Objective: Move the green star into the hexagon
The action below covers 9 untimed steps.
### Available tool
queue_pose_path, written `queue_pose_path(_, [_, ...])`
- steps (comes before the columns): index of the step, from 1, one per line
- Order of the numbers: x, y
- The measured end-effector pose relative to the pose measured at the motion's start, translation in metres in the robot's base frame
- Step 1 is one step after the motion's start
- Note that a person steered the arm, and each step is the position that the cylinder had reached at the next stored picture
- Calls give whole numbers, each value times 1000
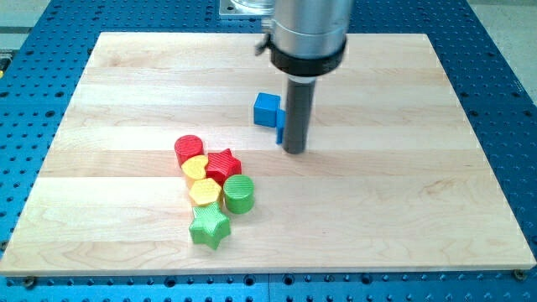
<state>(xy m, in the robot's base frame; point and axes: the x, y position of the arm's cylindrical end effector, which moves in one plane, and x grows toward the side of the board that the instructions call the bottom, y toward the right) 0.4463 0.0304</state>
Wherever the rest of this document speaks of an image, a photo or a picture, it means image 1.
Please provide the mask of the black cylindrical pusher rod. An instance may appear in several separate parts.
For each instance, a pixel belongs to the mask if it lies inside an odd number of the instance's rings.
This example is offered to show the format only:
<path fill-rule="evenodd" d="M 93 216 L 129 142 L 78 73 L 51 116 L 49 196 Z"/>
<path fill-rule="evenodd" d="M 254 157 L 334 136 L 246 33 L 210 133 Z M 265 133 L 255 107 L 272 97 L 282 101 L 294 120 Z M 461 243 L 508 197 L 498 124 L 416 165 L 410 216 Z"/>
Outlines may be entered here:
<path fill-rule="evenodd" d="M 288 154 L 302 154 L 305 151 L 315 81 L 315 77 L 288 77 L 283 137 L 283 149 Z"/>

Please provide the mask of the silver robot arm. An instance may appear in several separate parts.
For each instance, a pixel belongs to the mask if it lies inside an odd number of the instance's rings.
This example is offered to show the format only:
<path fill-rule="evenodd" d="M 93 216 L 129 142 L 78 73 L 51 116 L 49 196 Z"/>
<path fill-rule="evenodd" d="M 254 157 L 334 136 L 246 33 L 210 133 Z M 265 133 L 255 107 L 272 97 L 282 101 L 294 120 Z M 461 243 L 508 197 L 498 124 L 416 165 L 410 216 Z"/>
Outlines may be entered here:
<path fill-rule="evenodd" d="M 310 115 L 319 76 L 343 61 L 353 0 L 276 0 L 263 20 L 263 39 L 255 55 L 270 52 L 270 61 L 288 76 L 283 149 L 306 149 Z"/>

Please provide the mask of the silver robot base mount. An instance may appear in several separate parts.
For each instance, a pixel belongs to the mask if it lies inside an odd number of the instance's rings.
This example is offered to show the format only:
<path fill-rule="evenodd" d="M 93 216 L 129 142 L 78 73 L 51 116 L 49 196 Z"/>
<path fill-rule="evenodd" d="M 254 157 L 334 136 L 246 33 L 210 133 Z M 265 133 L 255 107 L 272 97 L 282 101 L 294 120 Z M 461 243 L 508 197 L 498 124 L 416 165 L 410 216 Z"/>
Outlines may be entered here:
<path fill-rule="evenodd" d="M 220 0 L 219 15 L 224 17 L 263 16 L 274 10 L 274 0 Z"/>

